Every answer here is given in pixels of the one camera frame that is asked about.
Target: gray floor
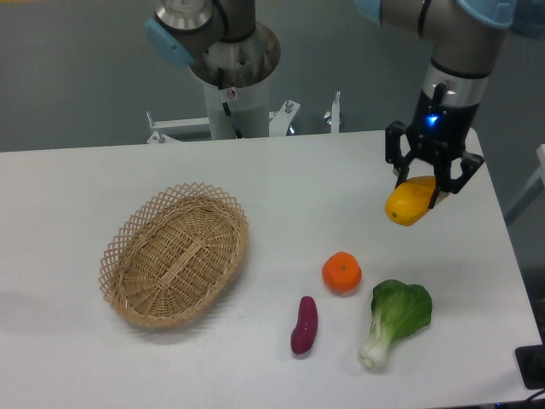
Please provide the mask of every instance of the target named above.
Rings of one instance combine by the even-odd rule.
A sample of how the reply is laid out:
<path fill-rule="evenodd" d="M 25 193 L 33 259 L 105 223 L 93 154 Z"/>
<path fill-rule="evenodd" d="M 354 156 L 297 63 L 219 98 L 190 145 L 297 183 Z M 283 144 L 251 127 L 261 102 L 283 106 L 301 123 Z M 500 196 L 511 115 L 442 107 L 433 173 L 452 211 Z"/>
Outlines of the gray floor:
<path fill-rule="evenodd" d="M 301 133 L 324 132 L 337 89 L 346 131 L 410 122 L 430 44 L 374 26 L 353 0 L 257 0 L 257 10 L 282 44 L 272 107 L 300 102 Z M 205 116 L 188 72 L 147 42 L 151 12 L 151 0 L 0 3 L 0 151 L 140 144 L 147 110 L 156 120 Z M 544 68 L 545 41 L 509 34 L 473 124 L 501 205 L 538 166 Z M 532 294 L 545 274 L 544 208 L 542 193 L 509 229 Z"/>

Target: screw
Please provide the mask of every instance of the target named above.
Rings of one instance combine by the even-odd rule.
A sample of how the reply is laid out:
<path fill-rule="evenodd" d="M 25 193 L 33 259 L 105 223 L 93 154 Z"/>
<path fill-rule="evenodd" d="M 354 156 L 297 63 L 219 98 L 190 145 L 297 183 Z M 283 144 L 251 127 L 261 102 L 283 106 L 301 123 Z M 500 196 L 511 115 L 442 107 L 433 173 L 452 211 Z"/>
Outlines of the screw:
<path fill-rule="evenodd" d="M 291 108 L 293 108 L 294 106 L 294 103 L 292 100 L 287 100 L 286 103 L 285 103 L 285 107 L 286 107 L 286 113 L 291 113 Z"/>

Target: orange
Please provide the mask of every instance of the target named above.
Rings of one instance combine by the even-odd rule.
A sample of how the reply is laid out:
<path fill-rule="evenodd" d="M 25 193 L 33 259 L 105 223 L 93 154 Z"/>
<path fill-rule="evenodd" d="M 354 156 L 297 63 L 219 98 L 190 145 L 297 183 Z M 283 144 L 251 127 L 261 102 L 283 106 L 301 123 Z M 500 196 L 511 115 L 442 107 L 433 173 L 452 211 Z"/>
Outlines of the orange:
<path fill-rule="evenodd" d="M 353 290 L 359 285 L 361 276 L 361 268 L 356 258 L 344 251 L 331 256 L 322 267 L 325 284 L 335 292 Z"/>

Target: oval basket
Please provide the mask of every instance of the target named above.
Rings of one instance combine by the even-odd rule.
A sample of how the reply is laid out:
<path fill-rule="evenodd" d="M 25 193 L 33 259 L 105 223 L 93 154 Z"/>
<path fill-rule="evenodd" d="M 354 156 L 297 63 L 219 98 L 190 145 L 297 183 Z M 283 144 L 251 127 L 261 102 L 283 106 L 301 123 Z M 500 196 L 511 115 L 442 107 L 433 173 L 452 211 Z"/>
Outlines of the oval basket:
<path fill-rule="evenodd" d="M 100 262 L 100 290 L 132 323 L 179 325 L 214 301 L 247 244 L 248 223 L 234 197 L 204 184 L 178 185 L 119 229 Z"/>

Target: green leafy vegetable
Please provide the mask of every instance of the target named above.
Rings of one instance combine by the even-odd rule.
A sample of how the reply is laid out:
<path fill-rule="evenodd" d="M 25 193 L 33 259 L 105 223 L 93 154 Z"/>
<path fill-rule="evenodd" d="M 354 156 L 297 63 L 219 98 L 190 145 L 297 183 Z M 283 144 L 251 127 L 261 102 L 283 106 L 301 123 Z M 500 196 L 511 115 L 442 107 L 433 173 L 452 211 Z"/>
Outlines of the green leafy vegetable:
<path fill-rule="evenodd" d="M 432 320 L 432 298 L 424 287 L 387 279 L 373 289 L 369 337 L 359 358 L 370 369 L 386 364 L 392 343 L 414 334 Z"/>

